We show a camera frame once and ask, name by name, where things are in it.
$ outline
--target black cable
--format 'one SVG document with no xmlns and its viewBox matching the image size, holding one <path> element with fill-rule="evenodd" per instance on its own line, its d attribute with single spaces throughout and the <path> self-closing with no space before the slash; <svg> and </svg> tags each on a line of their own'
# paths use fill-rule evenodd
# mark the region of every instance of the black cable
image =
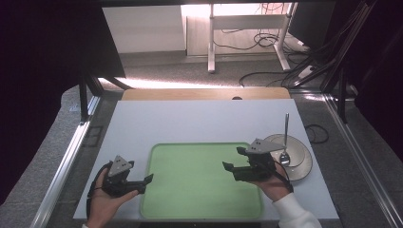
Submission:
<svg viewBox="0 0 403 228">
<path fill-rule="evenodd" d="M 250 77 L 252 75 L 256 75 L 256 74 L 285 74 L 285 72 L 269 72 L 269 71 L 263 71 L 263 72 L 253 72 L 253 73 L 248 73 L 246 75 L 243 75 L 240 78 L 240 86 L 245 87 L 245 85 L 243 84 L 243 80 L 247 77 Z"/>
</svg>

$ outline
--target silver plate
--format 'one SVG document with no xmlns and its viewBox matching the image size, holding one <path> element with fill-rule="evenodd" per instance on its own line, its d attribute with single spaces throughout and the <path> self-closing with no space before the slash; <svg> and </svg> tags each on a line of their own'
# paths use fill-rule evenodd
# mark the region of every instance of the silver plate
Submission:
<svg viewBox="0 0 403 228">
<path fill-rule="evenodd" d="M 277 139 L 280 137 L 284 138 L 284 135 L 283 134 L 271 135 L 271 136 L 267 137 L 265 140 L 271 142 L 274 139 Z M 303 144 L 301 141 L 297 140 L 296 138 L 294 138 L 292 136 L 287 136 L 287 137 L 293 139 L 296 142 L 299 142 L 300 143 L 299 147 L 302 149 L 301 153 L 305 154 L 304 159 L 301 164 L 294 166 L 294 167 L 291 167 L 291 166 L 284 167 L 285 171 L 287 171 L 290 181 L 298 181 L 298 180 L 301 180 L 301 179 L 305 178 L 306 176 L 308 176 L 308 174 L 311 172 L 312 156 L 311 156 L 311 153 L 309 152 L 309 149 L 305 146 L 305 144 Z M 278 159 L 278 156 L 281 152 L 282 152 L 282 150 L 278 150 L 278 151 L 271 152 L 271 154 L 275 159 Z"/>
</svg>

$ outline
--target gray floor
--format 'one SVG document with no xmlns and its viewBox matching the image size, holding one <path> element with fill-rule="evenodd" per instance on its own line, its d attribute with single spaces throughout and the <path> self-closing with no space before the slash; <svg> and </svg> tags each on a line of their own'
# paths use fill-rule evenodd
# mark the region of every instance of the gray floor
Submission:
<svg viewBox="0 0 403 228">
<path fill-rule="evenodd" d="M 134 87 L 147 87 L 146 82 L 160 82 L 174 87 L 177 82 L 185 86 L 240 86 L 243 75 L 257 71 L 279 71 L 278 60 L 273 55 L 220 56 L 218 71 L 207 73 L 206 58 L 186 57 L 183 53 L 158 53 L 122 55 L 127 82 Z M 266 86 L 285 75 L 262 74 L 245 79 L 246 86 Z M 320 78 L 305 85 L 304 89 L 316 91 Z M 50 216 L 48 227 L 81 227 L 82 221 L 72 219 L 76 203 L 83 193 L 103 137 L 107 131 L 114 106 L 122 91 L 104 83 L 106 88 L 91 122 L 65 187 Z M 340 220 L 322 220 L 323 227 L 390 227 L 378 198 L 369 187 L 354 152 L 344 141 L 340 129 L 321 94 L 290 91 L 304 125 L 318 124 L 329 133 L 325 143 L 312 143 L 318 164 L 329 188 Z M 80 122 L 78 87 L 67 91 L 62 100 L 58 118 L 42 143 L 35 159 L 14 187 L 6 203 L 0 207 L 0 227 L 29 227 L 44 198 L 57 168 Z M 391 196 L 398 212 L 403 212 L 403 165 L 391 148 L 365 121 L 354 102 L 347 102 L 348 126 L 365 153 L 368 162 Z M 316 131 L 317 139 L 324 137 Z M 137 227 L 138 223 L 115 221 L 110 227 Z M 261 227 L 275 227 L 276 223 Z"/>
</svg>

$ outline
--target metal frame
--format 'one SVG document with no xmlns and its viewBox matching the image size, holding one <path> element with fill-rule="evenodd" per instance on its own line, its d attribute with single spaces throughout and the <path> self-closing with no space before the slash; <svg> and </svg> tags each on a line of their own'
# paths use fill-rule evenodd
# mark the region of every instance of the metal frame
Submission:
<svg viewBox="0 0 403 228">
<path fill-rule="evenodd" d="M 214 30 L 217 29 L 280 29 L 278 41 L 274 44 L 276 54 L 284 71 L 290 65 L 282 50 L 295 3 L 291 3 L 286 14 L 214 16 L 214 4 L 210 5 L 210 30 L 208 43 L 208 72 L 215 73 Z"/>
<path fill-rule="evenodd" d="M 53 181 L 51 182 L 50 187 L 48 188 L 48 191 L 45 194 L 45 197 L 35 215 L 35 218 L 30 225 L 31 228 L 46 227 L 48 224 L 48 220 L 50 219 L 54 206 L 56 205 L 60 193 L 62 192 L 71 166 L 74 163 L 77 152 L 88 130 L 89 124 L 91 123 L 91 119 L 95 113 L 95 109 L 99 101 L 100 97 L 92 97 L 91 101 L 89 102 L 88 118 L 86 122 L 80 123 L 80 125 L 77 127 L 67 148 L 66 154 L 63 157 L 62 162 L 54 175 Z"/>
<path fill-rule="evenodd" d="M 355 158 L 355 161 L 359 169 L 361 170 L 362 175 L 367 181 L 371 191 L 378 201 L 380 208 L 385 214 L 386 219 L 391 224 L 391 227 L 403 227 L 402 217 L 399 215 L 396 206 L 389 196 L 388 191 L 385 189 L 375 171 L 371 167 L 370 163 L 368 162 L 364 152 L 356 141 L 354 134 L 350 130 L 350 127 L 345 124 L 343 120 L 337 115 L 337 104 L 335 99 L 329 94 L 323 94 L 323 98 L 326 102 L 326 105 L 328 105 L 329 107 L 330 113 L 332 114 L 335 123 L 344 138 L 344 141 L 347 143 L 347 146 L 353 153 L 353 157 Z"/>
</svg>

